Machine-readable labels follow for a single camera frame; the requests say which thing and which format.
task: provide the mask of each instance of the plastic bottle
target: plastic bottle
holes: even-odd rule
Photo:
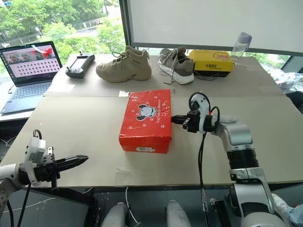
[[[231,53],[231,58],[234,62],[237,62],[244,52],[248,50],[251,40],[251,35],[241,32]]]

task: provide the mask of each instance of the yellow shoe box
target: yellow shoe box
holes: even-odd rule
[[[193,50],[189,57],[194,60],[194,71],[201,76],[226,77],[233,69],[233,61],[226,51]]]

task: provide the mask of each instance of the table surface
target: table surface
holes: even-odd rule
[[[124,152],[118,142],[127,97],[44,97],[1,162],[21,163],[32,131],[39,129],[56,159],[88,155],[61,173],[59,187],[197,185],[202,135],[172,124],[168,154]],[[211,97],[221,114],[235,115],[252,133],[257,158],[270,183],[303,180],[303,116],[285,96]],[[172,114],[186,114],[188,96],[172,95]],[[220,138],[207,135],[203,156],[205,184],[231,183]]]
[[[66,66],[75,60],[71,56]],[[119,91],[146,91],[156,89],[171,89],[176,94],[189,96],[195,91],[203,91],[208,96],[284,96],[284,93],[276,85],[271,76],[260,66],[254,57],[242,57],[234,67],[233,72],[225,78],[217,78],[214,81],[199,80],[195,78],[193,83],[179,85],[170,83],[171,77],[157,72],[155,63],[158,56],[150,56],[149,64],[152,69],[152,77],[146,81],[129,80],[123,83],[108,83],[98,77],[95,72],[96,65],[109,62],[114,57],[111,54],[97,54],[95,61],[88,69],[84,79],[72,79],[66,74],[63,67],[53,79],[53,84],[45,93],[45,96],[113,96],[117,97]]]
[[[7,100],[11,96],[11,94],[9,94],[8,91],[13,85],[14,85],[13,81],[8,81],[0,84],[0,110],[2,110]],[[19,113],[0,114],[0,122],[27,119],[30,117],[32,113],[33,111],[31,110],[31,111],[24,111]]]

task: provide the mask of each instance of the game controller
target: game controller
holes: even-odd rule
[[[82,79],[90,65],[90,62],[95,59],[93,53],[81,53],[70,67],[66,67],[66,75],[71,78]]]

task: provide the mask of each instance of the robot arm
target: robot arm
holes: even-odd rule
[[[241,216],[242,227],[287,227],[287,220],[276,215],[274,201],[253,145],[247,125],[234,116],[211,115],[210,103],[202,93],[189,99],[187,115],[176,115],[172,122],[182,124],[189,132],[210,132],[221,138],[235,181],[230,189],[230,202],[235,215]]]
[[[56,190],[60,172],[81,165],[88,158],[77,155],[55,160],[53,147],[45,149],[40,131],[34,130],[25,151],[24,163],[0,166],[0,218],[13,192],[28,184],[39,186],[43,181],[51,181],[52,189]]]

